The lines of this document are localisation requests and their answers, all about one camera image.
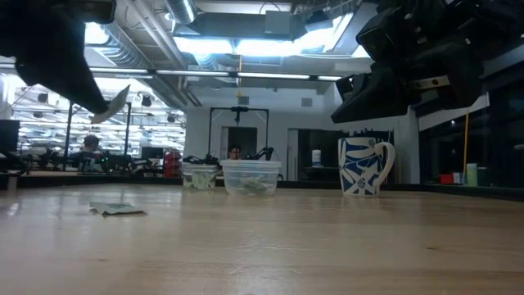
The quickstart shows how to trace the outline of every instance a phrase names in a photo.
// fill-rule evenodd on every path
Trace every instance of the robotic hand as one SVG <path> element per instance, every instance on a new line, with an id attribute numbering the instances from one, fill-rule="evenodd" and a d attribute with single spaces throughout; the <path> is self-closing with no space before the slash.
<path id="1" fill-rule="evenodd" d="M 522 42 L 524 0 L 382 0 L 357 34 L 371 74 L 336 82 L 335 123 L 405 115 L 435 89 L 440 109 L 481 95 L 482 61 Z"/>
<path id="2" fill-rule="evenodd" d="M 110 24 L 115 0 L 0 0 L 0 55 L 20 77 L 94 114 L 109 110 L 84 59 L 84 22 Z"/>

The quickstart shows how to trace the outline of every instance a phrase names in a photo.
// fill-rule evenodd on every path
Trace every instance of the doorway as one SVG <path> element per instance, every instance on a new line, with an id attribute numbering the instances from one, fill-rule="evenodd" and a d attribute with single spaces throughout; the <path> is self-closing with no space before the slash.
<path id="1" fill-rule="evenodd" d="M 242 148 L 241 159 L 245 159 L 247 155 L 255 155 L 258 152 L 256 150 L 257 132 L 257 128 L 251 127 L 223 127 L 220 159 L 229 158 L 228 149 L 232 144 L 237 144 Z"/>

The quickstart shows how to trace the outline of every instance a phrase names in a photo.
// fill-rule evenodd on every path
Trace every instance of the wooden table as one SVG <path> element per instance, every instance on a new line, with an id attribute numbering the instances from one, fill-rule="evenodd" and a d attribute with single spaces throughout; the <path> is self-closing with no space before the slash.
<path id="1" fill-rule="evenodd" d="M 2 295 L 524 293 L 523 203 L 146 185 L 17 197 L 0 197 Z M 104 217 L 89 201 L 148 214 Z"/>

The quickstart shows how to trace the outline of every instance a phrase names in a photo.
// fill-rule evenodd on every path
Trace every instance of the computer monitor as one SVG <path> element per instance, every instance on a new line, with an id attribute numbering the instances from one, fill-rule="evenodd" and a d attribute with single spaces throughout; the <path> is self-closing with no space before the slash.
<path id="1" fill-rule="evenodd" d="M 142 159 L 163 159 L 163 147 L 142 147 Z"/>

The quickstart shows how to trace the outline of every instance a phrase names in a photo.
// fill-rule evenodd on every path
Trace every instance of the crumpled paper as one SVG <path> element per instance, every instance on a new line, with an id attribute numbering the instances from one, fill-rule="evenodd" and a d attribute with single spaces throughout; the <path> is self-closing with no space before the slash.
<path id="1" fill-rule="evenodd" d="M 130 214 L 144 212 L 144 210 L 136 208 L 129 203 L 90 202 L 89 206 L 97 210 L 100 214 Z"/>

